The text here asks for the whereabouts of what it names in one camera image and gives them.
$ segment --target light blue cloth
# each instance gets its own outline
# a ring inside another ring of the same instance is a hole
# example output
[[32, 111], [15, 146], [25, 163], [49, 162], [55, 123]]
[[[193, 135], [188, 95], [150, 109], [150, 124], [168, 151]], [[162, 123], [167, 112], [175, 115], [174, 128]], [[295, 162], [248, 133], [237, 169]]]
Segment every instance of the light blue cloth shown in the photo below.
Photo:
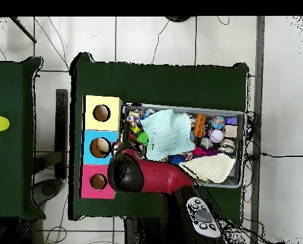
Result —
[[191, 120], [186, 113], [174, 113], [172, 109], [158, 111], [142, 120], [149, 142], [147, 158], [159, 161], [169, 155], [193, 151]]

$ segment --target orange toy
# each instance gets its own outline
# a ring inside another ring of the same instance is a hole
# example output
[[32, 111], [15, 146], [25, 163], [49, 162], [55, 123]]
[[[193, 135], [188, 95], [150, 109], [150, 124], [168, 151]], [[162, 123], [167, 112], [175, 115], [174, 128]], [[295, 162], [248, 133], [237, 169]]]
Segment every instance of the orange toy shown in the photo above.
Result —
[[205, 127], [205, 116], [202, 114], [196, 115], [196, 124], [194, 129], [195, 137], [202, 137], [204, 127]]

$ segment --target toy block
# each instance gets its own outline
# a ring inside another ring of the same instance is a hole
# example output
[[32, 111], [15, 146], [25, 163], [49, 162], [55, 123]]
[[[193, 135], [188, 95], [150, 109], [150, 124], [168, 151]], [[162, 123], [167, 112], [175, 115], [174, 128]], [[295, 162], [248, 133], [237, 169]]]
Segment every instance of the toy block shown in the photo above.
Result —
[[83, 165], [108, 165], [119, 132], [85, 130], [83, 134]]
[[107, 168], [108, 165], [83, 165], [81, 198], [115, 198], [115, 191], [108, 182]]
[[84, 95], [84, 129], [119, 131], [123, 102], [118, 97]]
[[205, 127], [205, 116], [202, 114], [198, 114], [196, 116], [196, 124], [194, 128], [194, 136], [202, 137], [203, 128]]

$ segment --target yellow box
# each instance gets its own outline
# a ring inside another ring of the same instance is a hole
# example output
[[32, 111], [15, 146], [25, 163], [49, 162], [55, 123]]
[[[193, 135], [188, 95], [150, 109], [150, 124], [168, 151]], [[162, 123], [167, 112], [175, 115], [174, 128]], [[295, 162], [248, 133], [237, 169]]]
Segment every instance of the yellow box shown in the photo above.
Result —
[[[118, 97], [102, 97], [86, 95], [86, 111], [84, 113], [84, 129], [100, 131], [119, 131], [119, 121], [123, 102]], [[100, 117], [97, 111], [108, 112], [107, 118]]]

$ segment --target pink box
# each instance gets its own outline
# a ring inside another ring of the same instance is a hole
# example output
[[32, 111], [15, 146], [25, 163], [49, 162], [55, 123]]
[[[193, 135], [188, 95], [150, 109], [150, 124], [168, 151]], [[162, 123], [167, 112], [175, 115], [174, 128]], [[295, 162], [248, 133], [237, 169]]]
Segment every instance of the pink box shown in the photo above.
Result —
[[[81, 178], [81, 198], [100, 198], [112, 200], [115, 198], [115, 191], [108, 183], [107, 178], [108, 165], [83, 165], [83, 176]], [[102, 174], [107, 179], [106, 186], [101, 189], [95, 189], [90, 185], [90, 179], [95, 174]]]

